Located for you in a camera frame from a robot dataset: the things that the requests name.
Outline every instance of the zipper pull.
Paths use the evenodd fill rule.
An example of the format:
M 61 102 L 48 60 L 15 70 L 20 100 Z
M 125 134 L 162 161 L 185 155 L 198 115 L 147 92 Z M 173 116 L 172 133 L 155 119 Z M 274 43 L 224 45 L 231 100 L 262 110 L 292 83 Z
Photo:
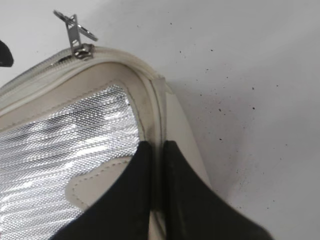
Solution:
M 88 31 L 83 26 L 78 24 L 78 18 L 76 14 L 73 14 L 71 17 L 67 17 L 56 10 L 54 10 L 53 13 L 59 19 L 65 22 L 72 55 L 75 58 L 84 61 L 92 59 L 94 57 L 94 45 L 81 43 L 80 33 L 94 41 L 97 41 L 98 38 L 92 32 Z

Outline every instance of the key ring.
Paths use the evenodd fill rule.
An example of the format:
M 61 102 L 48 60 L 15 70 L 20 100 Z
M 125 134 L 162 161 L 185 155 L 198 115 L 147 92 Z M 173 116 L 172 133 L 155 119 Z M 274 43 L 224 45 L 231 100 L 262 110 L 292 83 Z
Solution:
M 63 15 L 61 12 L 54 10 L 53 13 L 54 13 L 54 15 L 56 15 L 59 19 L 64 21 L 69 26 L 74 25 L 73 20 L 71 20 L 69 17 Z M 78 28 L 79 28 L 79 32 L 82 33 L 83 35 L 85 35 L 87 38 L 89 38 L 93 41 L 98 41 L 98 38 L 92 32 L 88 31 L 86 28 L 84 28 L 80 24 L 78 24 Z

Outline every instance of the white surface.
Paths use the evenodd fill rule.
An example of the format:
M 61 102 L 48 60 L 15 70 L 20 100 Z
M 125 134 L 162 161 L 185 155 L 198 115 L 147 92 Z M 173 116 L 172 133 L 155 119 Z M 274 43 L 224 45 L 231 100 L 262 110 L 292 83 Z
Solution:
M 68 47 L 53 9 L 77 13 L 99 45 L 166 76 L 222 198 L 276 239 L 319 239 L 319 1 L 0 3 L 0 38 L 15 58 L 1 85 Z

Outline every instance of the silver metallic panel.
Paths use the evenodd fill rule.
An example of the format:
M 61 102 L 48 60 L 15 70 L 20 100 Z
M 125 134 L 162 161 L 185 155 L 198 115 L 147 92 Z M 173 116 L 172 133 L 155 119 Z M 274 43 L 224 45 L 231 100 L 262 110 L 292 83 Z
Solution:
M 116 85 L 0 133 L 0 239 L 47 240 L 81 214 L 65 198 L 69 180 L 132 156 L 138 144 L 135 116 Z

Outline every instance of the zipper track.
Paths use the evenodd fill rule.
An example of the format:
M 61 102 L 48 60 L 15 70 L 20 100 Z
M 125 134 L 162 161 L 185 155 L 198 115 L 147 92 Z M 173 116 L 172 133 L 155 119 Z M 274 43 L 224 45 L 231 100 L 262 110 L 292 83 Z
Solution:
M 18 88 L 19 86 L 22 86 L 23 84 L 30 84 L 30 81 L 33 78 L 36 78 L 41 73 L 44 73 L 50 69 L 53 69 L 58 66 L 63 66 L 68 64 L 70 61 L 76 61 L 75 57 L 74 59 L 66 59 L 65 61 L 59 62 L 59 60 L 72 55 L 70 48 L 64 49 L 57 54 L 49 57 L 48 59 L 44 60 L 43 62 L 33 66 L 32 68 L 28 69 L 27 71 L 23 72 L 22 74 L 18 75 L 11 81 L 9 81 L 7 84 L 2 86 L 0 88 L 0 100 L 6 99 L 9 97 L 8 95 L 12 95 L 15 93 L 14 89 Z
M 69 48 L 62 50 L 5 84 L 0 88 L 0 116 L 17 106 L 9 109 L 8 106 L 13 103 L 45 94 L 43 91 L 47 90 L 44 89 L 51 84 L 62 83 L 63 76 L 79 73 L 100 63 L 113 62 L 130 66 L 137 74 L 142 74 L 149 80 L 161 77 L 145 62 L 127 52 L 94 47 L 92 53 L 92 59 L 83 61 L 72 56 Z

